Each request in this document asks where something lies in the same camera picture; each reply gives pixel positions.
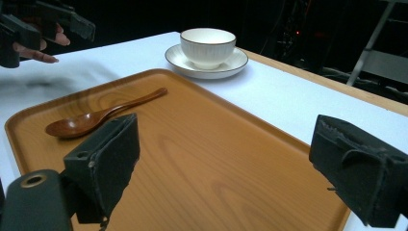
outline wooden spoon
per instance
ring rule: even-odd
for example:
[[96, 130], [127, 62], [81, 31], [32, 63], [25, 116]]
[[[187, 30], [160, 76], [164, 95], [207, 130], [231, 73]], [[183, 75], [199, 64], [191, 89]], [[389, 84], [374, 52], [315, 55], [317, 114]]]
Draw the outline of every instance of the wooden spoon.
[[48, 135], [59, 137], [59, 138], [76, 138], [84, 136], [85, 134], [91, 132], [97, 126], [99, 126], [109, 115], [118, 111], [124, 110], [131, 107], [138, 106], [143, 103], [147, 103], [155, 98], [158, 98], [167, 93], [167, 89], [160, 88], [152, 93], [147, 94], [141, 98], [113, 106], [109, 109], [101, 110], [98, 112], [78, 115], [75, 117], [69, 117], [62, 120], [50, 123], [46, 128], [45, 132]]

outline tray rim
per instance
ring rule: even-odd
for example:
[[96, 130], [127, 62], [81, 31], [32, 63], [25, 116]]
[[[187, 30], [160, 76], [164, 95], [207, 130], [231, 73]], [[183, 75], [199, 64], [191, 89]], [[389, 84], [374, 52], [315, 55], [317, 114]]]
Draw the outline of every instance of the tray rim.
[[[200, 94], [205, 94], [207, 97], [210, 97], [211, 100], [216, 100], [218, 104], [221, 104], [222, 106], [228, 107], [229, 111], [233, 111], [233, 113], [239, 112], [240, 116], [244, 117], [245, 119], [250, 119], [252, 123], [255, 123], [258, 127], [262, 127], [265, 130], [268, 130], [269, 132], [275, 131], [273, 134], [278, 137], [279, 139], [283, 141], [287, 141], [288, 143], [295, 144], [295, 148], [298, 150], [301, 150], [305, 154], [308, 155], [309, 150], [310, 150], [310, 145], [307, 144], [304, 141], [299, 140], [298, 138], [292, 136], [291, 134], [288, 134], [287, 132], [273, 126], [272, 124], [264, 121], [263, 119], [251, 114], [250, 112], [240, 108], [239, 106], [227, 101], [226, 99], [208, 91], [205, 90], [204, 88], [198, 86], [197, 84], [189, 81], [188, 79], [182, 77], [181, 75], [177, 74], [176, 72], [173, 72], [168, 69], [164, 68], [153, 68], [153, 69], [147, 69], [145, 71], [135, 73], [123, 78], [119, 78], [116, 80], [113, 80], [111, 82], [107, 82], [98, 86], [94, 86], [92, 88], [88, 88], [85, 90], [80, 90], [77, 92], [73, 92], [71, 94], [55, 98], [49, 101], [45, 101], [43, 103], [34, 105], [32, 107], [29, 107], [27, 109], [21, 110], [14, 115], [12, 115], [5, 123], [5, 129], [6, 129], [6, 134], [9, 139], [9, 143], [12, 147], [13, 150], [13, 155], [15, 157], [15, 160], [17, 162], [18, 169], [21, 174], [27, 174], [28, 173], [28, 167], [24, 163], [24, 154], [20, 150], [18, 143], [16, 142], [17, 139], [17, 134], [13, 132], [13, 126], [17, 124], [18, 122], [21, 121], [21, 119], [25, 119], [26, 115], [32, 115], [37, 112], [41, 112], [43, 109], [49, 109], [49, 108], [54, 108], [58, 107], [58, 103], [60, 101], [63, 101], [64, 103], [69, 103], [73, 102], [75, 100], [78, 100], [80, 98], [86, 97], [88, 95], [91, 95], [90, 93], [96, 93], [99, 91], [104, 91], [106, 88], [111, 88], [112, 86], [122, 86], [125, 83], [135, 81], [134, 78], [138, 78], [139, 75], [149, 75], [149, 74], [164, 74], [164, 75], [171, 75], [172, 77], [176, 77], [177, 81], [183, 82], [183, 84], [187, 85], [189, 88], [193, 88], [194, 90], [199, 90]], [[349, 208], [347, 208], [345, 205], [343, 206], [342, 210], [344, 212], [342, 213], [342, 217], [339, 218], [339, 230], [343, 230], [345, 227], [345, 224], [348, 220], [348, 217], [351, 213]]]

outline wooden tray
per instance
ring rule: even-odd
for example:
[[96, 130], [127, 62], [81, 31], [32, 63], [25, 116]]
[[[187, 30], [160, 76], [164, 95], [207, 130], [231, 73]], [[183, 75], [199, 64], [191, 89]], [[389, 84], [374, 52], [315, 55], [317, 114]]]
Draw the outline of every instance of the wooden tray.
[[[152, 69], [80, 91], [9, 119], [22, 174], [64, 169], [84, 138], [44, 132], [57, 119], [104, 109], [158, 88], [136, 113], [140, 160], [109, 230], [343, 230], [349, 210], [308, 160], [309, 146], [183, 77]], [[98, 230], [78, 224], [74, 230]]]

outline human hand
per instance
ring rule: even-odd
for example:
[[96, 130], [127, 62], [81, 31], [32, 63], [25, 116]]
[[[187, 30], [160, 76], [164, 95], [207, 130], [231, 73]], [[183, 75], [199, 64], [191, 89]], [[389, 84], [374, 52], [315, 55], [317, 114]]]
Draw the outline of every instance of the human hand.
[[[56, 42], [59, 45], [63, 45], [63, 46], [70, 44], [69, 38], [67, 38], [66, 35], [64, 34], [64, 28], [61, 27], [61, 25], [58, 23], [57, 23], [57, 29], [56, 29], [56, 35], [55, 35], [54, 42]], [[13, 49], [14, 51], [20, 54], [20, 57], [32, 59], [32, 60], [36, 60], [36, 61], [40, 61], [40, 62], [48, 63], [48, 64], [57, 63], [59, 61], [57, 58], [41, 52], [46, 47], [47, 47], [47, 42], [43, 38], [40, 41], [39, 51], [29, 49], [19, 44], [18, 42], [13, 43]]]

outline white tablecloth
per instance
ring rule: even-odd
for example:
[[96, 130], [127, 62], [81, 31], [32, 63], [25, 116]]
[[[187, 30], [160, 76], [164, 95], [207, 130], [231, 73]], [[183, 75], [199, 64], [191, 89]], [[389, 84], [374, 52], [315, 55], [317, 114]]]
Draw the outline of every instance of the white tablecloth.
[[[0, 67], [0, 123], [15, 113], [79, 90], [152, 68], [171, 69], [165, 51], [179, 43], [166, 33], [115, 45], [57, 56], [58, 64], [22, 62], [16, 69]], [[317, 115], [334, 116], [408, 153], [408, 117], [311, 83], [282, 70], [249, 61], [230, 78], [198, 80], [197, 85], [251, 112], [292, 136], [311, 143]], [[0, 131], [0, 177], [7, 186], [19, 176], [4, 129]], [[401, 217], [395, 230], [405, 230]], [[353, 214], [344, 230], [365, 227]]]

